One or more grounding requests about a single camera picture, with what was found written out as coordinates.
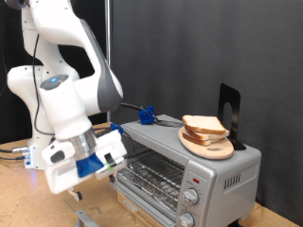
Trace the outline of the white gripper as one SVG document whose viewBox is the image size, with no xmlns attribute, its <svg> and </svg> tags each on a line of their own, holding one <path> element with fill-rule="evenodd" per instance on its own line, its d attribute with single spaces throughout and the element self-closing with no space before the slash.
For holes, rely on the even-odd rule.
<svg viewBox="0 0 303 227">
<path fill-rule="evenodd" d="M 88 132 L 88 138 L 55 141 L 45 149 L 45 176 L 53 194 L 64 190 L 76 201 L 82 200 L 80 191 L 72 187 L 91 177 L 102 180 L 109 176 L 116 183 L 116 174 L 126 166 L 127 153 L 119 131 L 109 132 L 96 138 Z"/>
</svg>

